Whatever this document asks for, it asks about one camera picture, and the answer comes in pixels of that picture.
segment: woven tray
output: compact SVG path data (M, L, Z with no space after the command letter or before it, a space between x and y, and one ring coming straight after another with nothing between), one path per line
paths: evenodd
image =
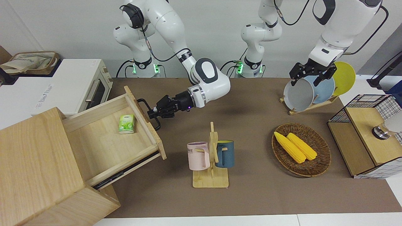
M328 170L331 165L331 151L325 140L312 128L299 123L287 123L279 126L275 131L284 136L294 133L317 152L317 157L314 160L306 160L302 164L298 164L272 135L274 154L287 170L304 177L315 177Z

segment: brown table surface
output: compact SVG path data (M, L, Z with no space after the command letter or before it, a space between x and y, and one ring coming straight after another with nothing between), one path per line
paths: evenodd
M164 95L190 86L186 78L119 78L110 98L129 86L151 107ZM331 105L290 116L279 102L289 79L231 79L231 91L202 109L162 119L158 131L168 159L155 159L114 183L121 207L109 218L236 216L271 214L401 212L385 180L352 179L327 121L341 108ZM234 168L229 188L195 189L186 144L208 141L213 121L220 140L234 140ZM287 122L308 125L328 143L332 164L323 175L298 178L278 165L272 154L275 128Z

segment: white oven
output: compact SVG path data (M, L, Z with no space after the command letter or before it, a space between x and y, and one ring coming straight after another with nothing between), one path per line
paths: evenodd
M101 59L65 59L41 93L31 115L58 107L67 117L105 101L113 80Z

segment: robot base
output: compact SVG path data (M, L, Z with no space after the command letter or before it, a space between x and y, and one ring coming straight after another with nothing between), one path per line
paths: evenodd
M160 78L160 70L153 65L141 69L134 64L134 70L127 73L127 78Z
M261 74L263 73L261 71L261 68L262 68L262 64L255 70L246 69L244 67L243 70L241 71L241 73L239 73L238 70L236 71L235 78L259 78L259 77L261 77Z

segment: yellow plate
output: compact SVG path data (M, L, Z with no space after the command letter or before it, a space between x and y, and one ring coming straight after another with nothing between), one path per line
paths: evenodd
M333 95L339 96L348 92L352 88L356 80L356 73L353 67L348 63L335 62L335 66L338 69L333 77L337 88Z

